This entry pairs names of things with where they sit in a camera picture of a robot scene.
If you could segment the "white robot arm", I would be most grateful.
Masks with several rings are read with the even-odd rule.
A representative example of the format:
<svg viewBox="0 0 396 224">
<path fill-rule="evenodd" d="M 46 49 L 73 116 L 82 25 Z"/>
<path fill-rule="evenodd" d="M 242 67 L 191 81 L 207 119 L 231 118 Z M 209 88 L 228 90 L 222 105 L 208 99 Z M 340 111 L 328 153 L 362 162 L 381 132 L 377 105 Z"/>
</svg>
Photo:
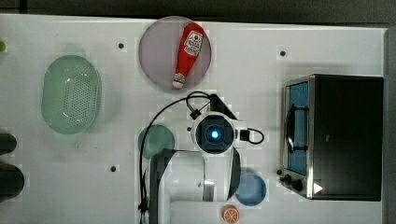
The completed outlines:
<svg viewBox="0 0 396 224">
<path fill-rule="evenodd" d="M 164 149 L 149 163 L 148 224 L 171 224 L 172 202 L 226 202 L 239 187 L 238 150 L 249 130 L 215 94 L 193 115 L 186 150 Z"/>
</svg>

